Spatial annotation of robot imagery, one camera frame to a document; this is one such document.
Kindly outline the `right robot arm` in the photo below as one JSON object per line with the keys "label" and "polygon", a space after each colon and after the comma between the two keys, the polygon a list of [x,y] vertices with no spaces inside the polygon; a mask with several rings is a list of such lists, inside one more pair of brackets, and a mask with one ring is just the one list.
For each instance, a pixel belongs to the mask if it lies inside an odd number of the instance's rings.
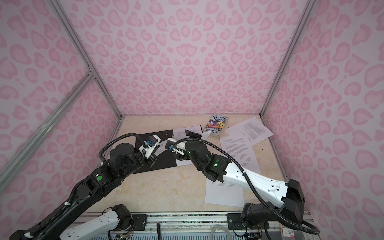
{"label": "right robot arm", "polygon": [[251,191],[266,210],[266,222],[277,221],[292,230],[320,234],[315,225],[303,219],[306,199],[298,181],[278,181],[245,169],[223,149],[199,138],[169,138],[166,149],[177,160],[191,161],[211,182],[236,185]]}

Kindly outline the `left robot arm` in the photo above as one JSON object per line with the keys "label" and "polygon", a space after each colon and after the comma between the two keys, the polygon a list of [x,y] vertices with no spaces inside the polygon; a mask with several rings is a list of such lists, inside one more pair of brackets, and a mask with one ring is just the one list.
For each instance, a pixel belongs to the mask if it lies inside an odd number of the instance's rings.
{"label": "left robot arm", "polygon": [[10,240],[58,240],[60,235],[92,205],[119,187],[129,175],[142,166],[152,166],[159,144],[145,141],[143,146],[119,144],[110,158],[79,181],[68,199],[42,221],[28,230],[17,230]]}

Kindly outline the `blue and black file folder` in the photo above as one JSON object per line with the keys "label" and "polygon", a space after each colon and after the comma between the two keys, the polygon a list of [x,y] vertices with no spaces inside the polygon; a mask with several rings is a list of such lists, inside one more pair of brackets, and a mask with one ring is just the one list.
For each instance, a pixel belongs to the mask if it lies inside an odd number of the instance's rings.
{"label": "blue and black file folder", "polygon": [[147,134],[141,134],[144,140],[147,140],[149,136],[157,135],[161,141],[160,141],[160,147],[156,149],[155,155],[157,156],[157,159],[154,163],[154,165],[149,168],[147,166],[141,167],[139,170],[135,171],[134,174],[139,173],[145,173],[149,171],[156,171],[161,169],[167,169],[167,168],[173,168],[173,167],[180,167],[180,166],[187,166],[192,165],[193,163],[191,161],[179,161],[176,160],[174,154],[166,150],[165,145],[167,143],[168,138],[173,138],[176,140],[186,138],[185,130],[189,130],[194,133],[202,133],[202,127],[201,126],[192,126],[192,127],[186,127],[186,128],[179,128],[179,129],[173,129],[173,130],[164,130],[159,132],[152,132]]}

